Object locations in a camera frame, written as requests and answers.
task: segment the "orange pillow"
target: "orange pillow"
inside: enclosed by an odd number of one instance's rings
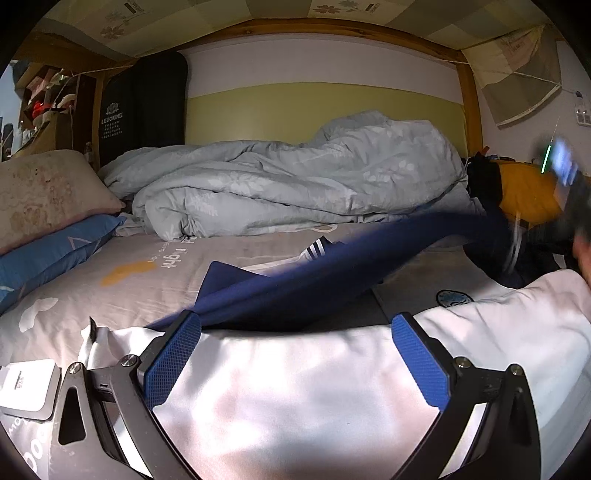
[[[554,220],[562,210],[554,198],[556,178],[540,173],[540,166],[519,162],[499,162],[503,200],[501,210],[514,220],[519,213],[530,226]]]

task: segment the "blue pillow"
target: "blue pillow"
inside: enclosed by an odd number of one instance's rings
[[[0,313],[85,262],[124,221],[124,217],[94,215],[1,256]]]

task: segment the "gray comforter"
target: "gray comforter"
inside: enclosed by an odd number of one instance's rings
[[[119,198],[134,194],[134,215],[168,241],[479,210],[460,157],[439,130],[375,111],[329,122],[307,144],[140,148],[99,175]]]

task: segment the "smartphone screen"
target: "smartphone screen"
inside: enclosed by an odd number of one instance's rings
[[[573,153],[565,140],[557,138],[556,141],[548,146],[546,159],[542,167],[542,173],[545,169],[545,163],[550,160],[550,165],[558,181],[565,187],[570,187],[574,182],[574,177],[579,170],[574,162]]]

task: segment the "blue grip pad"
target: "blue grip pad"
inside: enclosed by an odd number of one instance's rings
[[[150,411],[166,401],[201,337],[201,321],[190,313],[144,375],[144,400]]]
[[[392,340],[427,404],[445,410],[450,398],[449,378],[400,314],[392,319]]]

